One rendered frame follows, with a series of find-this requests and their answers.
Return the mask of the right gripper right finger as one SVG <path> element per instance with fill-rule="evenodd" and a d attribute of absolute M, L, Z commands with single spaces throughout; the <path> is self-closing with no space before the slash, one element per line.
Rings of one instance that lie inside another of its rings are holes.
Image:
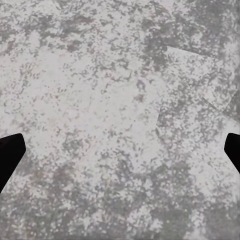
<path fill-rule="evenodd" d="M 224 151 L 240 173 L 240 135 L 229 133 L 227 135 Z"/>

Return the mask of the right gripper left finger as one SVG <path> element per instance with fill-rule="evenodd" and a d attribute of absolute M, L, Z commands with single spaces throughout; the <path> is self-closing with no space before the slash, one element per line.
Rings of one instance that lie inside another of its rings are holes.
<path fill-rule="evenodd" d="M 25 153 L 26 144 L 22 133 L 0 138 L 0 193 Z"/>

